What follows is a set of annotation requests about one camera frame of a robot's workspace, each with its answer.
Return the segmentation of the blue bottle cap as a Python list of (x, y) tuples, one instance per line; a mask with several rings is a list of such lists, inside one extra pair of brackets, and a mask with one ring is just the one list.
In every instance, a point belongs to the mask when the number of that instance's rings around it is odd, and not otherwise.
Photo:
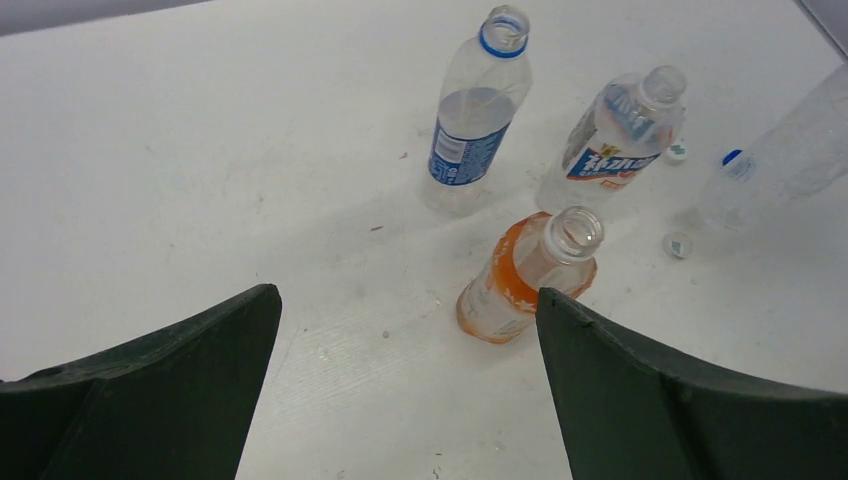
[(735, 149), (728, 152), (721, 160), (721, 165), (725, 166), (731, 161), (733, 161), (738, 155), (740, 155), (742, 151), (740, 149)]

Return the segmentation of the orange drink bottle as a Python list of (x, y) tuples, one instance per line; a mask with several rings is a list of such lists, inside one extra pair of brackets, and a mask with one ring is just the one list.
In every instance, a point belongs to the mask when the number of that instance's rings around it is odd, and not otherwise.
[(516, 222), (458, 297), (458, 325), (489, 343), (513, 340), (535, 323), (542, 288), (577, 298), (592, 285), (604, 235), (599, 217), (581, 206)]

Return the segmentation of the white cap with green print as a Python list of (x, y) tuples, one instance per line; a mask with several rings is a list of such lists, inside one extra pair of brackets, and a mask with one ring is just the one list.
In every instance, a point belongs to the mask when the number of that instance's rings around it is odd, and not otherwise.
[(688, 158), (688, 149), (684, 140), (678, 140), (671, 144), (664, 152), (664, 159), (668, 164), (679, 165)]

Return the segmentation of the white bottle cap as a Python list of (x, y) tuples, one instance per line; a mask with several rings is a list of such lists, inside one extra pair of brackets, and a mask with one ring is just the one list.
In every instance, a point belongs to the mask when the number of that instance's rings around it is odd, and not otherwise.
[(689, 258), (694, 252), (694, 242), (692, 238), (682, 231), (672, 231), (666, 233), (661, 241), (663, 251), (673, 259), (684, 260)]

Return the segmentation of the white blue label bottle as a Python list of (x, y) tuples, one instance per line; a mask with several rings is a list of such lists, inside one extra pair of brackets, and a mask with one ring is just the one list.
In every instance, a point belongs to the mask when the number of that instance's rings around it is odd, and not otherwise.
[(612, 79), (543, 176), (537, 207), (550, 214), (572, 206), (596, 210), (627, 187), (677, 139), (687, 87), (685, 74), (673, 65)]

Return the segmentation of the clear plastic bottle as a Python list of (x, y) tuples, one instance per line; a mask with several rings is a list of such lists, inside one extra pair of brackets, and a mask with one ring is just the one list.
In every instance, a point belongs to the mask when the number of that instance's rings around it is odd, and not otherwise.
[(740, 230), (846, 174), (847, 67), (842, 65), (705, 183), (696, 212), (713, 228)]

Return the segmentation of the blue label water bottle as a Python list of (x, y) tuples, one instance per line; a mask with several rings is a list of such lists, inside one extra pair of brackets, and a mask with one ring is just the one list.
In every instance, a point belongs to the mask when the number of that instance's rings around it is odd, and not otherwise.
[(422, 198), (433, 210), (463, 217), (476, 209), (484, 179), (533, 84), (530, 30), (520, 8), (497, 6), (453, 55), (422, 186)]

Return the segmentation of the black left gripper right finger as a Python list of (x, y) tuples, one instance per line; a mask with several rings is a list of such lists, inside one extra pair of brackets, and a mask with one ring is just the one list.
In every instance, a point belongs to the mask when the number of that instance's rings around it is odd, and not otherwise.
[(847, 397), (743, 374), (544, 288), (538, 339), (575, 479), (843, 479)]

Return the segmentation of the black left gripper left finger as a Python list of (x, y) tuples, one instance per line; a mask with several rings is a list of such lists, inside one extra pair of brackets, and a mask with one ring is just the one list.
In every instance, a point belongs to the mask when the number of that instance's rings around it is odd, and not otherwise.
[(256, 285), (190, 318), (1, 386), (5, 479), (232, 479), (283, 302)]

